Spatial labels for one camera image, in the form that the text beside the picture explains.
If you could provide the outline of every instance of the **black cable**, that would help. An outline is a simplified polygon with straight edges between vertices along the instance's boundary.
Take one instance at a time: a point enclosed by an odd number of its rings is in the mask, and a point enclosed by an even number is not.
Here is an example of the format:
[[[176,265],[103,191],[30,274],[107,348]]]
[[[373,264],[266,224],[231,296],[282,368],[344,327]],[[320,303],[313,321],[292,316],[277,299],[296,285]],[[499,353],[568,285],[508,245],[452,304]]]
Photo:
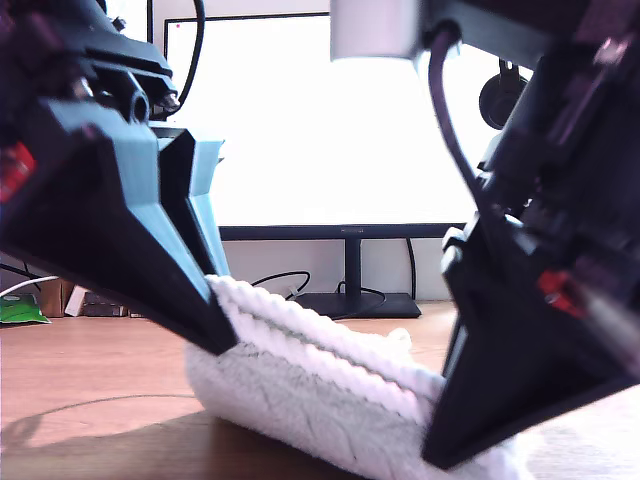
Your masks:
[[[34,275],[33,273],[27,272],[25,270],[20,270],[19,268],[12,267],[11,265],[6,265],[4,263],[0,263],[0,270],[6,270],[7,272],[15,273],[17,275],[22,275],[23,277],[26,277],[29,280],[35,280],[36,278],[40,278],[39,275]]]
[[[153,43],[153,0],[147,0],[147,43]]]
[[[182,109],[184,102],[189,96],[191,87],[193,86],[193,80],[196,76],[196,70],[198,69],[198,62],[200,61],[200,53],[202,52],[202,44],[204,43],[204,28],[207,21],[207,14],[205,12],[204,0],[193,0],[193,5],[196,9],[196,41],[193,45],[193,54],[191,56],[191,64],[189,65],[189,72],[187,73],[187,79],[184,83],[184,88],[178,97],[180,105],[173,112],[164,111],[157,115],[152,115],[151,120],[166,120],[171,115],[174,115]]]
[[[418,280],[416,273],[416,255],[413,251],[413,242],[411,242],[410,238],[407,238],[407,250],[409,250],[409,262],[411,263],[411,298],[413,300],[416,299],[418,289]]]
[[[309,282],[311,281],[311,274],[307,271],[304,270],[296,270],[293,272],[284,272],[284,273],[278,273],[276,275],[269,275],[268,277],[264,277],[261,278],[260,280],[257,280],[255,282],[253,282],[251,284],[252,287],[257,287],[258,285],[261,285],[265,282],[268,282],[270,280],[275,280],[276,278],[284,278],[284,277],[293,277],[295,275],[305,275],[307,278],[305,279],[305,281],[302,283],[302,285],[300,285],[300,288],[298,288],[298,293],[300,293],[302,290],[304,290],[304,288],[309,285]],[[294,297],[293,294],[289,295],[287,297],[287,300],[291,300]]]
[[[27,265],[27,262],[22,262],[22,264],[24,265],[25,273],[27,273],[28,275],[31,275],[31,272],[29,271],[29,265]],[[42,291],[42,287],[37,283],[35,284],[35,287],[38,289],[39,292]]]
[[[485,235],[487,248],[498,268],[500,263],[500,235],[497,235],[501,231],[502,224],[498,221],[497,216],[489,204],[488,199],[482,192],[480,184],[478,183],[471,165],[462,152],[462,148],[458,143],[453,124],[451,123],[451,115],[447,107],[447,99],[444,93],[444,62],[449,53],[449,49],[458,43],[460,40],[460,30],[455,24],[445,23],[437,31],[433,42],[430,45],[431,59],[429,61],[429,92],[431,94],[431,101],[433,103],[433,109],[440,125],[440,131],[442,138],[444,139],[449,153],[453,157],[458,170],[462,174],[471,195],[478,207],[480,213],[480,222],[483,225],[483,233]]]

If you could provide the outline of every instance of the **white wall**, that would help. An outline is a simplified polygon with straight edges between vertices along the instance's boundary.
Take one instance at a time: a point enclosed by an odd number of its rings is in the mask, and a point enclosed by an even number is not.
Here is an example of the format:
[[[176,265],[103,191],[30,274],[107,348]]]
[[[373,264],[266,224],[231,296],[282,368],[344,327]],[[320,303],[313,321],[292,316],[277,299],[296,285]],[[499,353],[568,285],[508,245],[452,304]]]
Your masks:
[[[207,16],[328,11],[328,0],[206,0]],[[190,0],[154,0],[154,43],[164,51],[164,20],[193,17]],[[414,241],[418,298],[449,298],[440,275],[439,239]],[[247,281],[287,270],[309,270],[311,292],[333,291],[344,275],[342,241],[225,242],[232,274]],[[384,292],[409,292],[410,267],[404,240],[365,240],[362,247],[363,286]],[[298,279],[272,282],[268,288],[286,293]]]

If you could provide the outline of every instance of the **white towel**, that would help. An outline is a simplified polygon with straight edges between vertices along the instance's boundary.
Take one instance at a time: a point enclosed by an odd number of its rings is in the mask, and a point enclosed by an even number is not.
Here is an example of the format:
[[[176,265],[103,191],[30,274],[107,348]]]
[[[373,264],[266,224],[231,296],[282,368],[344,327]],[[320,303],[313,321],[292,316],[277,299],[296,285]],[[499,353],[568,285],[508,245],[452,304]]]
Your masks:
[[[411,361],[406,331],[350,331],[295,302],[209,277],[240,343],[187,345],[189,381],[213,415],[376,480],[525,480],[515,439],[444,472],[421,458],[444,379]]]

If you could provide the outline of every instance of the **red component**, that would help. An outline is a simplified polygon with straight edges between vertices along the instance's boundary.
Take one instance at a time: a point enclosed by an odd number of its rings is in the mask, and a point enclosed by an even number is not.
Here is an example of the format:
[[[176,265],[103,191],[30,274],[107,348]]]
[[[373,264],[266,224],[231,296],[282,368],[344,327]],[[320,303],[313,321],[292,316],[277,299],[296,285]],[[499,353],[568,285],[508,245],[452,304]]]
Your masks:
[[[0,153],[0,203],[8,202],[36,169],[27,147],[17,143]]]
[[[569,293],[570,276],[567,272],[546,271],[538,278],[538,287],[546,296],[547,303],[553,308],[573,315],[576,318],[585,316],[584,310],[576,305]]]

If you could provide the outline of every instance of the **wooden desk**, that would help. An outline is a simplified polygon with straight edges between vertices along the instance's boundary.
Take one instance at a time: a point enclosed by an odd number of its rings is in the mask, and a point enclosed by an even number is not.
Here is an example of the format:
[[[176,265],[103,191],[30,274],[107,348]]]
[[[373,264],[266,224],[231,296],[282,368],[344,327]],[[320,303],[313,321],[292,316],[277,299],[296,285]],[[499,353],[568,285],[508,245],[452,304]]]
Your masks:
[[[381,334],[405,327],[414,357],[439,369],[454,311],[423,311],[345,323]],[[146,320],[57,319],[0,339],[3,480],[356,478],[210,418],[185,380],[183,341]],[[536,477],[637,480],[638,411],[631,390],[534,429]]]

